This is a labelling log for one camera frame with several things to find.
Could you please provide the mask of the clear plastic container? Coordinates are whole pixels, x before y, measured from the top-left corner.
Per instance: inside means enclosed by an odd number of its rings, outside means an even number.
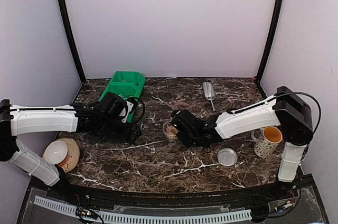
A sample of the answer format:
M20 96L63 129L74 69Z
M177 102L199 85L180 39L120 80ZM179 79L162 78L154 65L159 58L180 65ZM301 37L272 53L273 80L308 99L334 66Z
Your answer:
M163 124L163 133L169 142L174 142L177 139L178 130L171 124L170 121L166 121Z

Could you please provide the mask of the metal scoop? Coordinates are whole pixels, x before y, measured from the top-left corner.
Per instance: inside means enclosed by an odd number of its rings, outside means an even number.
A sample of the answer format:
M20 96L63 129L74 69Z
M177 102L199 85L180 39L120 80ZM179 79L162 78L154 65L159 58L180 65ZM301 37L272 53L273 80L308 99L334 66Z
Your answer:
M205 98L211 102L212 109L213 109L213 111L215 111L215 106L214 106L214 103L213 103L213 101L215 99L215 93L214 93L214 89L213 89L212 84L210 82L204 82L202 84L202 87L203 87Z

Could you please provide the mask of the green three-compartment bin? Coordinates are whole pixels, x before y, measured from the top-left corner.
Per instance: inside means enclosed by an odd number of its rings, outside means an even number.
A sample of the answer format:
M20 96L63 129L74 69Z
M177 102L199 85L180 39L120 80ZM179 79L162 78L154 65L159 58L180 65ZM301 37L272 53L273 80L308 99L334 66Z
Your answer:
M113 124L131 127L137 124L145 114L145 104L140 99L146 79L139 72L117 71L103 91L95 111L103 113ZM126 108L126 100L134 103L127 122L122 123L119 115Z

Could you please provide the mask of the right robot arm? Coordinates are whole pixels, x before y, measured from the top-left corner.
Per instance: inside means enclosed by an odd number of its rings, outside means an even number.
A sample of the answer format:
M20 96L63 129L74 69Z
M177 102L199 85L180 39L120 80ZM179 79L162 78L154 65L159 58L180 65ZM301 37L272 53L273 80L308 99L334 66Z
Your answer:
M305 150L318 129L318 125L313 124L310 105L301 98L302 95L303 92L281 86L274 95L262 101L212 115L206 120L195 117L188 110L175 110L171 125L177 129L178 139L187 148L208 147L242 133L281 127L285 147L278 181L269 189L270 196L280 200L290 191L289 183L295 179Z

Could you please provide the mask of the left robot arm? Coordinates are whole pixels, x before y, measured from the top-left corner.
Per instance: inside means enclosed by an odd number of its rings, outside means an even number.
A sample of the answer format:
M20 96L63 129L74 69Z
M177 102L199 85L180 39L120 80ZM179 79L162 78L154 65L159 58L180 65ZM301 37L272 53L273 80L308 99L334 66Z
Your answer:
M130 142L141 134L139 121L130 122L128 116L144 102L138 97L126 99L108 93L91 104L74 103L54 107L28 107L1 100L1 161L17 166L53 191L63 201L74 197L65 172L50 164L24 145L19 137L27 134L51 132L100 133L104 129L125 132Z

